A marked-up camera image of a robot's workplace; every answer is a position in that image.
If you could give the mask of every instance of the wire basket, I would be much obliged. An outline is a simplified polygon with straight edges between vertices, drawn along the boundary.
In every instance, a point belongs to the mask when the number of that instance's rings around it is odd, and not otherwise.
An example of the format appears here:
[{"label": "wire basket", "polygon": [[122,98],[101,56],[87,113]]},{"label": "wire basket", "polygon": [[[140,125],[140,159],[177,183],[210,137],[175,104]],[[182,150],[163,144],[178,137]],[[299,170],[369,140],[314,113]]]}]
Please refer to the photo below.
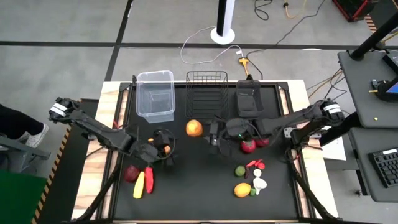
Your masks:
[{"label": "wire basket", "polygon": [[219,71],[187,73],[185,113],[191,119],[213,119],[229,116],[228,75]]}]

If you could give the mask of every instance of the concrete floor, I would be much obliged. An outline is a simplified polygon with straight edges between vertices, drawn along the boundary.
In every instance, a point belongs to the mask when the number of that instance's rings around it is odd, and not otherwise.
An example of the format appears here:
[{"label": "concrete floor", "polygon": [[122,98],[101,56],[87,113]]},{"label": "concrete floor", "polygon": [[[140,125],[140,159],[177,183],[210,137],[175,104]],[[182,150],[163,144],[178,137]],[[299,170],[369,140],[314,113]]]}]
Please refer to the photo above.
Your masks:
[{"label": "concrete floor", "polygon": [[[1,0],[0,41],[115,42],[127,0]],[[262,21],[253,12],[254,1],[236,0],[233,29],[235,43],[274,44],[300,19],[287,19],[282,0],[266,6],[270,19]],[[308,0],[305,14],[313,14],[319,0]],[[291,14],[301,1],[291,1]],[[214,26],[216,0],[134,0],[123,42],[181,43],[198,29]],[[358,45],[370,35],[363,21],[347,23],[327,0],[316,18],[301,23],[281,44]],[[209,31],[191,40],[210,43]],[[253,49],[243,49],[246,54]],[[21,110],[50,126],[41,149],[56,152],[65,127],[47,120],[48,110],[58,96],[99,98],[108,68],[111,47],[17,47],[0,46],[0,103]],[[221,49],[186,49],[190,62],[210,60]],[[171,70],[176,80],[184,80],[191,70],[224,70],[230,80],[244,78],[235,50],[229,50],[213,63],[187,65],[179,49],[121,48],[112,80],[130,80],[132,75],[154,70]],[[332,76],[339,68],[335,50],[266,50],[250,59],[264,79],[303,79],[306,86]],[[249,72],[259,78],[258,72]],[[338,88],[347,90],[342,81]],[[326,94],[322,88],[310,101]],[[339,93],[333,90],[330,97]],[[349,93],[336,100],[341,107],[355,111]],[[37,175],[46,177],[54,156],[39,163]],[[370,197],[357,197],[354,172],[329,172],[340,217],[347,220],[396,223],[398,204],[375,203]]]}]

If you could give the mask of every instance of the green vegetable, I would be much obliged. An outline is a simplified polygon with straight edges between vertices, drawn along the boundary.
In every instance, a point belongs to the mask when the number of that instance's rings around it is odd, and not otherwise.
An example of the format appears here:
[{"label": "green vegetable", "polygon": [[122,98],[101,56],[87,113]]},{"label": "green vegetable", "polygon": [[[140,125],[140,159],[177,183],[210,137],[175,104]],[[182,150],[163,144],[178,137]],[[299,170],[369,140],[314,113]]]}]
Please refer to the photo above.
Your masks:
[{"label": "green vegetable", "polygon": [[236,175],[237,177],[242,177],[242,176],[244,175],[245,172],[246,172],[246,170],[245,170],[244,166],[238,166],[238,167],[235,169],[235,175]]},{"label": "green vegetable", "polygon": [[256,189],[252,188],[250,189],[250,196],[255,196],[256,195]]}]

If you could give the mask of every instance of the black tray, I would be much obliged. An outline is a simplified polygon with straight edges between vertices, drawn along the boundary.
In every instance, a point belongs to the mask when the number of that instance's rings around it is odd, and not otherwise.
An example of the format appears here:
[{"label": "black tray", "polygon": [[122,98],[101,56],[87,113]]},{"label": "black tray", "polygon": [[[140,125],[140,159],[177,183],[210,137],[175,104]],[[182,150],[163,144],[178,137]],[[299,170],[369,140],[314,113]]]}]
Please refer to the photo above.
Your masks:
[{"label": "black tray", "polygon": [[[235,89],[229,84],[230,118],[237,117]],[[185,133],[188,118],[185,117],[186,89],[184,83],[175,84],[175,120],[168,123],[148,124],[136,114],[135,99],[131,101],[128,125],[141,127],[141,139],[149,138],[155,128],[167,128],[178,138],[175,148],[176,166],[164,170],[154,165],[155,187],[152,194],[144,192],[142,199],[134,199],[134,184],[123,181],[124,169],[134,164],[143,169],[146,164],[132,157],[122,159],[122,172],[111,198],[115,220],[293,220],[301,216],[296,184],[290,176],[289,167],[281,162],[284,155],[282,137],[272,147],[257,149],[253,154],[243,154],[237,145],[231,145],[233,158],[242,165],[253,159],[263,159],[266,168],[262,178],[268,183],[266,189],[255,197],[237,198],[234,186],[251,183],[250,179],[234,176],[236,163],[225,157],[208,153],[209,145],[202,138],[191,138]],[[263,117],[276,118],[282,114],[279,87],[276,83],[262,83],[263,105],[268,105]],[[228,151],[226,144],[222,150]]]}]

